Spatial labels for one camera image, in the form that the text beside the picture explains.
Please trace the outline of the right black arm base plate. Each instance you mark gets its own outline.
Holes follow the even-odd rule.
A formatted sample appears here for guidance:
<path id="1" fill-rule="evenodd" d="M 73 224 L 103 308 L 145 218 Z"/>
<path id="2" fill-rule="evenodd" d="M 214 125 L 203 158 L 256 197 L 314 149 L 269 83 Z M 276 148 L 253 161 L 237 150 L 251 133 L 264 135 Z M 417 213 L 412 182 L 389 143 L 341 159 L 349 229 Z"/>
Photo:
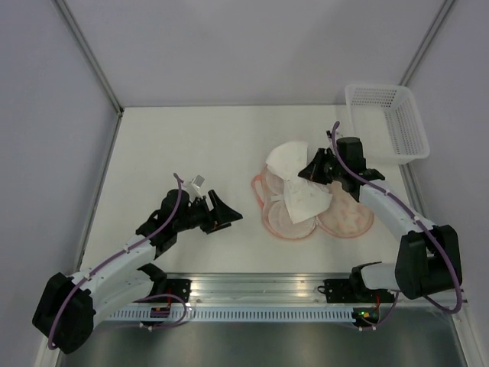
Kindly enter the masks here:
<path id="1" fill-rule="evenodd" d="M 394 295 L 386 290 L 355 291 L 348 279 L 325 279 L 324 295 L 328 304 L 390 304 Z"/>

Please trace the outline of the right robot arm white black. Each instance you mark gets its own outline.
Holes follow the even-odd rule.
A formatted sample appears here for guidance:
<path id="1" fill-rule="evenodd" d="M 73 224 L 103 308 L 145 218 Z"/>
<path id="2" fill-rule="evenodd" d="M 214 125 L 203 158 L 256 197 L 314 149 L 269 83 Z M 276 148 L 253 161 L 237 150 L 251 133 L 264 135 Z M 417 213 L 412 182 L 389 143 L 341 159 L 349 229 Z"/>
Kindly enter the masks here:
<path id="1" fill-rule="evenodd" d="M 454 290 L 461 299 L 457 232 L 450 225 L 434 224 L 398 198 L 385 176 L 366 165 L 359 138 L 340 138 L 332 147 L 320 148 L 298 175 L 316 184 L 341 184 L 399 242 L 393 264 L 378 261 L 351 270 L 348 291 L 354 300 L 365 302 L 377 290 L 398 291 L 410 300 Z"/>

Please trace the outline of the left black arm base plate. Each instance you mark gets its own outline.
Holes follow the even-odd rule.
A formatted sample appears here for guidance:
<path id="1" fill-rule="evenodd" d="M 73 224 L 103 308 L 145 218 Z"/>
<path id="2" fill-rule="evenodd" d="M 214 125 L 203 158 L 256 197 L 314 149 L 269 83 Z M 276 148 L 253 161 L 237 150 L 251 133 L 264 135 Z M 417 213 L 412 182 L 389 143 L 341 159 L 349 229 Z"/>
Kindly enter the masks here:
<path id="1" fill-rule="evenodd" d="M 191 284 L 192 281 L 190 279 L 165 279 L 156 281 L 149 295 L 172 294 L 188 302 L 191 293 Z"/>

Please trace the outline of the floral mesh laundry bag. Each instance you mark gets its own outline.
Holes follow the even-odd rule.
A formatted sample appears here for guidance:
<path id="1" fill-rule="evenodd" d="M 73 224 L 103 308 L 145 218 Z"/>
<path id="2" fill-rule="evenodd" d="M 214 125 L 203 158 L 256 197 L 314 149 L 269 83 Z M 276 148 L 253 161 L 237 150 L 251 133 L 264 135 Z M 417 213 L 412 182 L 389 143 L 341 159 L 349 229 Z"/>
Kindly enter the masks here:
<path id="1" fill-rule="evenodd" d="M 324 186 L 300 178 L 283 180 L 264 168 L 251 187 L 264 226 L 282 239 L 304 239 L 317 228 L 350 239 L 366 233 L 374 222 L 372 211 L 352 199 L 336 181 Z"/>

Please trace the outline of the white bra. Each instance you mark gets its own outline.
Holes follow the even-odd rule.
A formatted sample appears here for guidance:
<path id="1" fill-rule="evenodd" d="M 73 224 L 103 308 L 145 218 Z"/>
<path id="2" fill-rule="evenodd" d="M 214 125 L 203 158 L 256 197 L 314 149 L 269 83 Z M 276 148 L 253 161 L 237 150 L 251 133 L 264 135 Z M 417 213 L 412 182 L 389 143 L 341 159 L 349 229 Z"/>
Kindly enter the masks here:
<path id="1" fill-rule="evenodd" d="M 288 141 L 269 153 L 268 170 L 283 180 L 283 199 L 291 222 L 297 224 L 325 212 L 332 202 L 327 187 L 298 177 L 307 166 L 308 143 Z"/>

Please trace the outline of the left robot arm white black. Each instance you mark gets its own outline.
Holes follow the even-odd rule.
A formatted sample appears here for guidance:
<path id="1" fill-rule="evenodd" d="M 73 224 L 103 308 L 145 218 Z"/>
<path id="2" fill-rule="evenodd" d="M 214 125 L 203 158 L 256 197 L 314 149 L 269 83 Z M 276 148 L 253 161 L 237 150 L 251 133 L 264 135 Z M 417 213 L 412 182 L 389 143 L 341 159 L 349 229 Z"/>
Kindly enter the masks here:
<path id="1" fill-rule="evenodd" d="M 154 260 L 176 244 L 179 233 L 200 229 L 211 234 L 242 218 L 214 190 L 195 199 L 185 190 L 170 190 L 119 252 L 91 268 L 72 275 L 58 272 L 47 281 L 34 327 L 48 338 L 49 349 L 75 352 L 120 308 L 167 299 L 167 274 Z"/>

